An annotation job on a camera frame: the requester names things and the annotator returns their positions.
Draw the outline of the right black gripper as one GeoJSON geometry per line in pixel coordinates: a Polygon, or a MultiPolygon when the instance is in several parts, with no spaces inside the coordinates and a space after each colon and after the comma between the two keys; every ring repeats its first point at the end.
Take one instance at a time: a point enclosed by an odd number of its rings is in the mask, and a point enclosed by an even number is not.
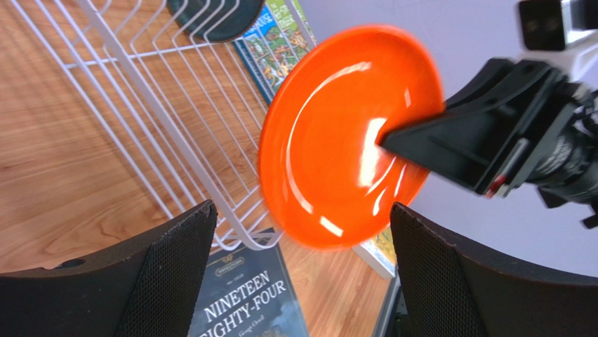
{"type": "Polygon", "coordinates": [[[477,194],[535,185],[547,208],[594,212],[597,92],[546,62],[489,60],[438,115],[386,133],[382,147],[477,194]]]}

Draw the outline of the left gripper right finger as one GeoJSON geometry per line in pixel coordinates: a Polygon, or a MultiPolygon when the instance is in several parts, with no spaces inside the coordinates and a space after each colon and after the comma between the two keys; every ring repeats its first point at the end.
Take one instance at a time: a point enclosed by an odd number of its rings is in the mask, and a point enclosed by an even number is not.
{"type": "Polygon", "coordinates": [[[410,336],[596,336],[597,278],[485,246],[395,203],[410,336]]]}

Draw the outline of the orange plate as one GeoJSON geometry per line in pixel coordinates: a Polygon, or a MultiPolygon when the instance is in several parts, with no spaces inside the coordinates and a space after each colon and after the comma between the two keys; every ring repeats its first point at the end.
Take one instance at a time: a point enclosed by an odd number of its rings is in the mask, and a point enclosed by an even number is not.
{"type": "Polygon", "coordinates": [[[258,176],[272,218],[319,251],[376,236],[429,175],[383,138],[443,109],[437,66],[410,32],[360,25],[321,41],[280,86],[261,131],[258,176]]]}

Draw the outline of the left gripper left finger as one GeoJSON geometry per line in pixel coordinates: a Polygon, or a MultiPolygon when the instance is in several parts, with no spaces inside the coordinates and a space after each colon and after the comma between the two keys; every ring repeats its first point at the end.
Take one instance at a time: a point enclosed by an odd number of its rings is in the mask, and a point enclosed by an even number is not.
{"type": "Polygon", "coordinates": [[[58,266],[1,275],[2,336],[186,336],[218,211],[204,201],[58,266]]]}

